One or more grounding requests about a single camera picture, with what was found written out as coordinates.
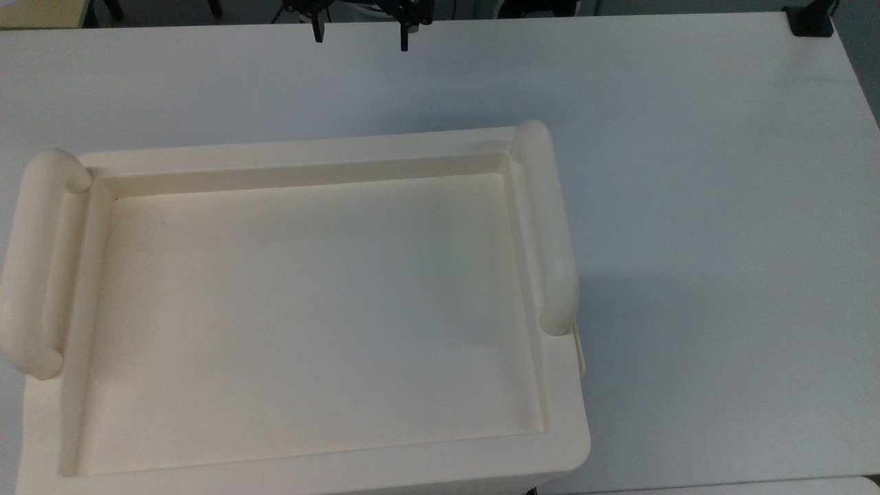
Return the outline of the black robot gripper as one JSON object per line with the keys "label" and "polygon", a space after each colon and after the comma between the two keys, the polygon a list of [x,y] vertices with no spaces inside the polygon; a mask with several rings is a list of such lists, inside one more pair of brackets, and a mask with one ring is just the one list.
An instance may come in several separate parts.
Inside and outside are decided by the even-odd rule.
{"label": "black robot gripper", "polygon": [[[315,41],[324,41],[326,20],[320,12],[337,1],[283,1],[283,10],[297,12],[305,23],[312,24]],[[358,7],[375,7],[400,24],[400,50],[408,52],[410,31],[413,26],[430,25],[433,22],[434,1],[340,1]]]}

